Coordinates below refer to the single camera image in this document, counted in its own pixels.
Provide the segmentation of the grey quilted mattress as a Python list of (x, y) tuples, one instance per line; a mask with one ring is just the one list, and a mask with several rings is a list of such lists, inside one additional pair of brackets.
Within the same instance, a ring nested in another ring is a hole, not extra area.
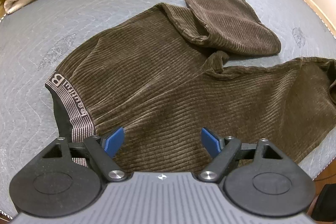
[[(296, 57), (335, 58), (335, 38), (303, 0), (246, 0), (282, 43), (273, 57), (228, 65), (271, 67)], [(1, 210), (16, 215), (12, 177), (58, 135), (46, 79), (95, 34), (166, 2), (184, 0), (37, 0), (1, 20)]]

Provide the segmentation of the brown corduroy pants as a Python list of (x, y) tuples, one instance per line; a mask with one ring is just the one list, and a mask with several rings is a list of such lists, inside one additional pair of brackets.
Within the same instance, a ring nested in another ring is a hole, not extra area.
[(232, 54), (281, 51), (245, 0), (159, 3), (71, 52), (46, 81), (61, 136), (81, 142), (122, 127), (127, 172), (197, 172), (201, 129), (269, 139), (300, 162), (335, 129), (335, 60), (227, 67)]

